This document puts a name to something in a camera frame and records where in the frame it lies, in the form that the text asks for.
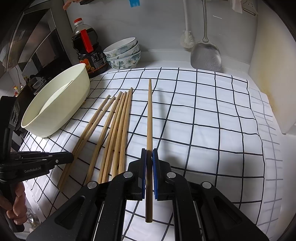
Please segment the white ceramic bowl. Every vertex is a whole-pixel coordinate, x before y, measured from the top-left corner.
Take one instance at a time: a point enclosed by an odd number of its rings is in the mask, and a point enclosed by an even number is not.
[[[132,69],[136,67],[140,58],[141,58],[141,51],[121,59],[108,61],[108,63],[114,69]]]
[[[137,41],[137,44],[132,47],[130,50],[116,56],[116,57],[113,57],[113,58],[106,58],[107,61],[113,61],[113,60],[116,60],[116,59],[121,59],[121,58],[124,58],[124,57],[127,57],[127,56],[130,56],[130,55],[133,55],[135,53],[138,53],[140,51],[140,46],[139,46],[139,42]]]
[[[105,48],[103,52],[107,58],[113,58],[130,50],[132,47],[136,45],[136,43],[137,39],[135,37],[122,39]]]
[[[74,65],[53,78],[28,106],[21,126],[39,137],[61,128],[79,109],[89,93],[85,64]]]

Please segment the cream-colored basin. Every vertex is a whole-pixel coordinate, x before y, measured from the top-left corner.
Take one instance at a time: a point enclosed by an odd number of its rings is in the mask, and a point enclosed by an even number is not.
[[[75,114],[89,88],[85,64],[68,68],[35,96],[22,118],[22,128],[39,137],[50,136]]]

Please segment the wooden chopstick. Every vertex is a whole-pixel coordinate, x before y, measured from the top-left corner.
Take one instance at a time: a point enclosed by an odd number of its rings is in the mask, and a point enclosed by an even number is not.
[[[152,223],[152,202],[153,202],[153,183],[152,183],[152,86],[149,79],[148,89],[148,113],[147,113],[147,166],[146,166],[146,223]]]
[[[128,96],[128,105],[126,107],[126,114],[125,114],[125,118],[124,118],[121,146],[120,146],[118,174],[121,174],[124,172],[124,159],[125,159],[125,154],[126,154],[126,135],[127,135],[127,131],[128,131],[128,120],[129,120],[129,112],[131,109],[132,94],[133,94],[133,88],[130,89],[130,94]]]
[[[89,181],[91,180],[91,176],[92,176],[93,171],[94,171],[94,166],[96,164],[96,159],[98,157],[100,147],[101,147],[101,145],[103,143],[103,140],[105,138],[105,135],[106,135],[108,126],[110,125],[110,122],[112,120],[112,116],[114,114],[114,111],[115,111],[116,107],[118,106],[118,102],[119,102],[119,99],[121,98],[121,95],[122,95],[122,92],[119,92],[119,94],[118,94],[118,96],[117,96],[117,98],[116,98],[116,100],[115,100],[115,102],[114,102],[114,104],[112,106],[112,109],[111,109],[111,111],[110,111],[110,113],[109,113],[109,115],[107,117],[107,120],[106,120],[106,122],[104,124],[104,127],[103,127],[102,132],[101,132],[100,137],[99,137],[99,140],[98,140],[98,142],[96,144],[96,148],[95,148],[95,150],[93,152],[93,155],[92,155],[92,158],[91,158],[91,163],[89,165],[89,170],[87,172],[84,184],[89,183]]]
[[[116,137],[116,143],[115,143],[115,149],[114,149],[114,154],[113,154],[112,179],[117,175],[117,166],[119,163],[119,148],[120,148],[120,144],[121,144],[121,137],[122,137],[124,120],[125,120],[125,116],[126,116],[126,108],[128,105],[129,96],[131,94],[132,94],[132,92],[131,92],[131,90],[129,90],[126,95],[124,106],[123,106],[123,109],[121,112],[121,117],[120,117],[117,137]]]
[[[61,184],[60,187],[60,192],[62,192],[64,190],[64,186],[66,184],[66,181],[72,171],[72,168],[75,164],[75,160],[79,157],[83,147],[85,146],[85,143],[87,142],[87,140],[90,138],[90,136],[92,135],[94,129],[96,128],[96,125],[100,122],[100,120],[103,118],[104,114],[106,113],[106,111],[109,109],[109,107],[112,105],[112,103],[114,102],[115,97],[113,97],[108,103],[107,105],[104,107],[104,109],[102,110],[102,112],[98,115],[98,117],[96,118],[95,122],[93,123],[93,125],[90,127],[90,129],[88,130],[87,134],[85,135],[84,139],[82,140],[80,146],[78,147],[75,155],[74,155],[74,160],[73,162],[70,164],[68,170],[66,171],[66,174],[64,176],[64,180]]]
[[[95,122],[95,120],[97,119],[100,111],[102,110],[102,108],[105,106],[105,104],[107,103],[108,99],[110,98],[110,95],[108,95],[105,100],[102,102],[102,104],[99,106],[99,108],[97,109],[97,111],[95,112],[95,114],[93,115],[93,117],[91,118],[91,120],[89,121],[89,123],[87,124],[87,126],[85,127],[84,131],[82,132],[81,136],[79,137],[73,151],[72,151],[72,154],[75,155],[76,154],[76,151],[78,150],[83,138],[85,137],[85,135],[87,134],[87,132],[89,131],[90,127],[93,125],[93,123]],[[71,164],[70,163],[67,163],[64,167],[64,170],[59,178],[59,182],[57,184],[57,188],[60,188],[61,187],[61,184],[63,183],[63,180],[64,180],[64,177],[66,175],[66,172],[69,168]]]
[[[122,113],[126,98],[127,98],[127,94],[126,94],[126,92],[124,92],[123,100],[120,103],[119,112],[118,112],[118,115],[116,117],[115,127],[114,127],[112,135],[111,135],[110,145],[109,145],[108,153],[107,153],[107,156],[106,156],[106,163],[105,163],[103,177],[102,177],[102,183],[105,183],[105,182],[108,181],[108,174],[109,174],[109,170],[110,170],[110,166],[111,166],[111,162],[112,162],[111,161],[112,160],[112,152],[113,152],[113,148],[114,148],[114,144],[115,144],[114,141],[117,138],[117,130],[118,130],[118,127],[119,127],[119,122],[120,122],[120,119],[121,119],[121,113]]]
[[[119,108],[121,106],[121,103],[124,102],[125,95],[126,95],[126,92],[124,93],[124,95],[121,95],[121,98],[120,98],[120,101],[119,101],[120,103],[119,103],[119,105],[117,105],[115,114],[113,116],[112,124],[111,124],[110,130],[109,130],[109,134],[108,134],[108,138],[107,138],[107,141],[106,141],[106,144],[105,144],[104,154],[103,154],[103,158],[102,158],[102,162],[101,162],[101,169],[100,169],[100,173],[99,173],[99,177],[98,177],[98,183],[99,184],[102,183],[103,173],[104,173],[105,163],[106,163],[106,157],[107,157],[107,154],[108,154],[108,149],[109,149],[111,138],[112,138],[112,133],[113,133],[113,130],[114,130],[114,127],[115,127],[115,122],[116,122],[116,118],[118,116]]]

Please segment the soy sauce bottle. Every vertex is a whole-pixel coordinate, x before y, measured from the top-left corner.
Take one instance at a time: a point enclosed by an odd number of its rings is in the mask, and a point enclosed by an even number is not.
[[[106,56],[98,43],[96,31],[84,24],[82,18],[74,20],[74,24],[73,47],[77,50],[79,61],[86,64],[89,77],[93,78],[108,69]]]

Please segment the stacked bowl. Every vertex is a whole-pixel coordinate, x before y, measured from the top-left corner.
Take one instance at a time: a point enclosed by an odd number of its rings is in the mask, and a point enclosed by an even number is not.
[[[107,62],[115,69],[132,69],[141,58],[139,43],[135,37],[122,39],[104,49]]]

